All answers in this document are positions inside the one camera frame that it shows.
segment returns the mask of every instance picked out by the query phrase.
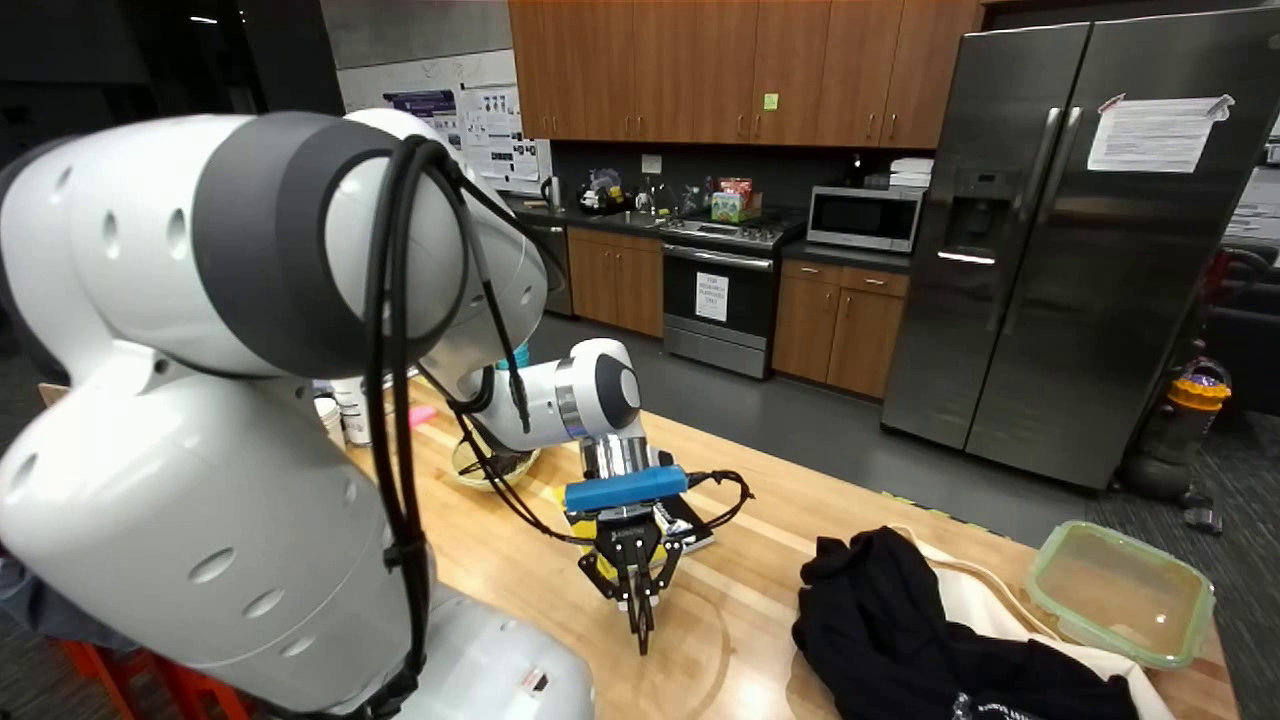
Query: cabinet door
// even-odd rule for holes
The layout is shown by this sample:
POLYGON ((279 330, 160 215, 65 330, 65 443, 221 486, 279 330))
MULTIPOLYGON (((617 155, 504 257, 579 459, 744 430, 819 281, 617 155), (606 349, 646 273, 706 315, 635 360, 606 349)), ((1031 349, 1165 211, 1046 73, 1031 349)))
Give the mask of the cabinet door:
POLYGON ((786 263, 773 370, 824 386, 833 360, 833 312, 837 312, 837 270, 830 263, 786 263))
POLYGON ((659 93, 642 93, 646 137, 679 145, 744 145, 754 137, 756 0, 652 0, 659 20, 659 93))
POLYGON ((642 335, 664 335, 664 246, 619 236, 623 254, 611 270, 619 330, 642 335))
POLYGON ((568 232, 573 312, 597 323, 659 335, 664 257, 658 239, 568 232))
POLYGON ((830 386, 879 402, 900 320, 900 296, 841 287, 830 386))
POLYGON ((890 125, 879 145, 890 149, 938 149, 950 89, 956 73, 959 38, 980 29, 976 0, 898 0, 898 59, 890 81, 890 125))
MULTIPOLYGON (((756 145, 813 145, 824 89, 844 84, 819 73, 830 20, 833 0, 756 0, 756 81, 747 97, 756 145)), ((754 58, 724 58, 717 67, 744 73, 754 58)))
POLYGON ((599 0, 514 0, 526 137, 617 139, 611 11, 599 0))
POLYGON ((898 26, 898 0, 833 0, 817 145, 879 145, 898 26))

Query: blue bracket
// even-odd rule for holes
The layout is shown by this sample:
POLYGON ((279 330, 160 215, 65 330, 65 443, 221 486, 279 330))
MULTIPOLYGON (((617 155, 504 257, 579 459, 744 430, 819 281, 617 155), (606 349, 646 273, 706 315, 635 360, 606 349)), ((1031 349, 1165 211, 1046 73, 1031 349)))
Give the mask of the blue bracket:
POLYGON ((593 516, 619 504, 652 504, 664 495, 679 495, 688 488, 683 469, 664 463, 633 478, 610 478, 590 486, 568 486, 563 512, 568 516, 593 516))

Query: black cloth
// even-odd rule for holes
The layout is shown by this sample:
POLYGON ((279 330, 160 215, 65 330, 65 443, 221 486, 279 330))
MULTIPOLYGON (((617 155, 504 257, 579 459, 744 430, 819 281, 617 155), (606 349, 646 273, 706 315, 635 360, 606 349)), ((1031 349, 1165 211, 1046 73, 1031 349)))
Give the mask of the black cloth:
POLYGON ((1125 678, 1097 679, 1046 643, 1011 643, 950 624, 920 550, 892 528, 817 542, 802 568, 803 660, 841 716, 898 720, 1128 720, 1125 678))

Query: stainless steel refrigerator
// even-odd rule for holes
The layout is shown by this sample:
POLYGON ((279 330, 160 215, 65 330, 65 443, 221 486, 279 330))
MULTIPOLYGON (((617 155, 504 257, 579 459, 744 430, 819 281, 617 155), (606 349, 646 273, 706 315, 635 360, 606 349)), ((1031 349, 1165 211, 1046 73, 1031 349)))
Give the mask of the stainless steel refrigerator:
POLYGON ((971 32, 883 430, 1110 488, 1280 109, 1280 7, 971 32))

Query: upper cabinet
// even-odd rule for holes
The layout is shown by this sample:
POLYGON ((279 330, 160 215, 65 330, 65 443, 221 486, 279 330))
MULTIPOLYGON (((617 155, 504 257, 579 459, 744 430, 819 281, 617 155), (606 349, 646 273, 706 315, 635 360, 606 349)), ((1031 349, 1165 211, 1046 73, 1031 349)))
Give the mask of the upper cabinet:
POLYGON ((938 149, 959 38, 980 29, 976 0, 890 0, 900 7, 892 81, 883 101, 890 149, 938 149))
POLYGON ((599 0, 514 0, 522 122, 527 137, 617 139, 610 50, 611 11, 599 0))
POLYGON ((514 0, 527 137, 931 149, 980 0, 514 0))

